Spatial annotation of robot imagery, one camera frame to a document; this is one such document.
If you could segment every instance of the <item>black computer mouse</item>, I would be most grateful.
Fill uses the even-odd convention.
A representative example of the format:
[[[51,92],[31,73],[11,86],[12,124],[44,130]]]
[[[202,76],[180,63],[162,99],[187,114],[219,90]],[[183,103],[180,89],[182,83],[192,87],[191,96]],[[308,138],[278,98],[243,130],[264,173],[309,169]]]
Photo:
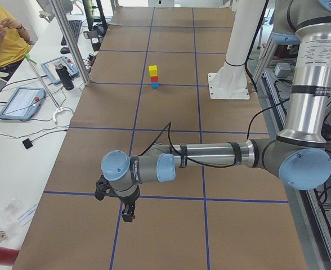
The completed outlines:
[[[60,49],[60,53],[62,55],[66,54],[66,53],[70,53],[70,49],[68,47],[63,47],[62,49]]]

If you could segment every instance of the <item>wristwatch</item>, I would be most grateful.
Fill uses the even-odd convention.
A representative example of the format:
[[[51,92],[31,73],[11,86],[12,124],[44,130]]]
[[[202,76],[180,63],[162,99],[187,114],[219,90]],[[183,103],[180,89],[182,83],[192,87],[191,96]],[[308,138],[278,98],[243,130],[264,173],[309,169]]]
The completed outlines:
[[[28,31],[28,29],[25,28],[25,27],[23,26],[23,24],[20,24],[20,26],[17,27],[16,29],[17,29],[17,30],[24,29],[24,31]]]

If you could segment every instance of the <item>yellow shirt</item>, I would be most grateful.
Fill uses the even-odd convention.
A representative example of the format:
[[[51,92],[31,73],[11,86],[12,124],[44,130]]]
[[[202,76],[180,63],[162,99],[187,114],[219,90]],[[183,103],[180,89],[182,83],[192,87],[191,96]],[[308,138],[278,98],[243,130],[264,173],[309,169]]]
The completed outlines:
[[[3,7],[0,6],[0,22],[5,18],[13,18]],[[23,54],[28,53],[31,46],[19,36],[16,29],[5,28],[7,34],[0,45],[0,68],[22,60]]]

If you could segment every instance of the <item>black cylinder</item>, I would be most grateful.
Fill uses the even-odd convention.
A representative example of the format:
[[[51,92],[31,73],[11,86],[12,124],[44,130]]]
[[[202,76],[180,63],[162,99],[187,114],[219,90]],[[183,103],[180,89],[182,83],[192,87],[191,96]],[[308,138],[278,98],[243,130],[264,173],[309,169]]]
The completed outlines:
[[[55,71],[57,72],[60,80],[62,81],[64,88],[66,90],[72,90],[74,88],[74,84],[71,80],[68,69],[61,63],[58,63],[55,65]]]

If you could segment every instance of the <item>red object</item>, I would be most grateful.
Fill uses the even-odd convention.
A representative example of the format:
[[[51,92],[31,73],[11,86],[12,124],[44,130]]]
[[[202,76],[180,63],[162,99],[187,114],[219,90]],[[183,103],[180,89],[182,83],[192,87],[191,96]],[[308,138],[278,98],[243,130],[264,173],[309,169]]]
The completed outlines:
[[[158,76],[150,77],[150,81],[151,81],[152,83],[157,83],[157,82],[158,82]]]
[[[0,266],[13,266],[19,250],[0,247]]]

